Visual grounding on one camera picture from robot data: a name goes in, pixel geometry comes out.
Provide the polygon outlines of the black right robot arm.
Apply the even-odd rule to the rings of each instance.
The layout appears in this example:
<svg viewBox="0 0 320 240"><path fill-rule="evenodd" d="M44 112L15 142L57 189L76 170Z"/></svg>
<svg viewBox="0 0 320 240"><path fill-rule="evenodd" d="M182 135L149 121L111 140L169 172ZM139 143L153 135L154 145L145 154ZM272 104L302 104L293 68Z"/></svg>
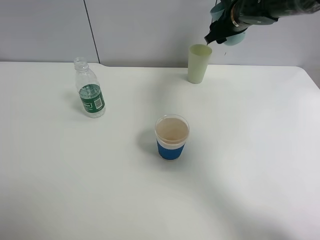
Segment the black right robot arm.
<svg viewBox="0 0 320 240"><path fill-rule="evenodd" d="M272 25L283 17L319 10L318 0L222 0L210 11L213 22L204 39L207 44L223 44L252 25Z"/></svg>

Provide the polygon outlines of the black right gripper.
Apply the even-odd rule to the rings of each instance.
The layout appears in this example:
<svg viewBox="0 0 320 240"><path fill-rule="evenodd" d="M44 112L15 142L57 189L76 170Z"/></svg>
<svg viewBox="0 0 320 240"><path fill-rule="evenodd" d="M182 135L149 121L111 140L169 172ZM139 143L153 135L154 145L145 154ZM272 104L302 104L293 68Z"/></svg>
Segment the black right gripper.
<svg viewBox="0 0 320 240"><path fill-rule="evenodd" d="M247 28L241 26L234 20L232 9L236 0L221 0L211 10L212 22L209 26L209 33L204 37L207 45L213 42L223 44L228 37L244 33Z"/></svg>

